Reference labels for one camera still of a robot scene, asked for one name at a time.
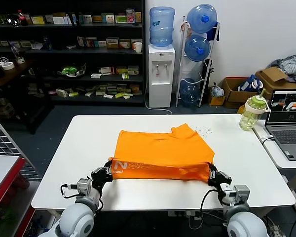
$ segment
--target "water bottle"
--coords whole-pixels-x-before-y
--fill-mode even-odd
[[[193,31],[197,33],[206,33],[215,26],[217,13],[211,5],[201,4],[189,11],[187,21],[191,25]]]
[[[166,47],[172,44],[175,13],[173,8],[166,6],[150,9],[150,43],[157,47]]]
[[[185,105],[196,104],[201,96],[201,92],[196,86],[197,84],[191,84],[194,82],[193,79],[186,78],[180,83],[180,98]]]
[[[211,51],[211,45],[207,39],[199,35],[192,35],[185,42],[184,51],[190,60],[194,62],[200,62],[206,59],[209,55]]]
[[[262,117],[262,114],[270,112],[270,108],[266,100],[262,97],[264,92],[265,89],[263,89],[261,95],[252,96],[247,100],[239,122],[239,126],[243,130],[250,131],[256,122]]]

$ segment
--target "white table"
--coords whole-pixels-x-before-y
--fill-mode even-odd
[[[214,164],[234,184],[251,190],[250,207],[288,206],[295,198],[253,131],[243,131],[240,115],[132,115],[75,116],[71,121],[35,194],[35,209],[64,210],[74,198],[64,199],[60,186],[103,166],[114,156],[121,130],[171,132],[187,123],[215,152]],[[114,180],[104,186],[103,210],[198,210],[212,187],[201,181]],[[74,194],[70,190],[66,195]],[[217,194],[210,193],[204,209],[221,209]]]
[[[270,135],[270,133],[266,130],[265,126],[265,120],[259,120],[257,124],[254,127],[254,132],[256,133],[258,138],[265,137]],[[279,146],[276,144],[275,141],[268,140],[264,143],[265,150],[268,152],[269,156],[273,160],[274,164],[279,169],[296,169],[296,160],[291,161],[287,159],[287,157],[284,155],[282,150],[279,148]],[[296,189],[296,175],[287,183],[289,188],[294,191]]]

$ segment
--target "tape roll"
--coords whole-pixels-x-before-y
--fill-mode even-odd
[[[2,69],[3,70],[10,70],[10,69],[12,69],[12,68],[14,68],[14,64],[12,63],[12,62],[8,62],[8,63],[4,63],[3,65],[2,65]]]

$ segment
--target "cardboard box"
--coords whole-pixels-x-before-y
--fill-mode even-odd
[[[211,93],[209,93],[208,103],[211,106],[221,106],[225,101],[225,96],[221,97],[213,97]]]
[[[284,84],[288,77],[284,72],[276,67],[267,68],[261,71],[262,76],[272,85]]]
[[[296,83],[288,82],[286,80],[278,80],[276,83],[270,82],[270,74],[263,73],[264,70],[256,73],[256,76],[263,82],[263,86],[266,89],[264,94],[265,99],[270,99],[273,93],[273,90],[279,89],[296,89]]]
[[[257,92],[237,91],[237,87],[246,79],[243,78],[225,78],[222,82],[222,88],[225,93],[226,101],[244,104],[248,98],[258,95]]]

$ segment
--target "orange t-shirt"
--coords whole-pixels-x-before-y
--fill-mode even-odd
[[[207,182],[214,152],[186,123],[171,133],[121,131],[112,160],[114,179],[181,179]]]

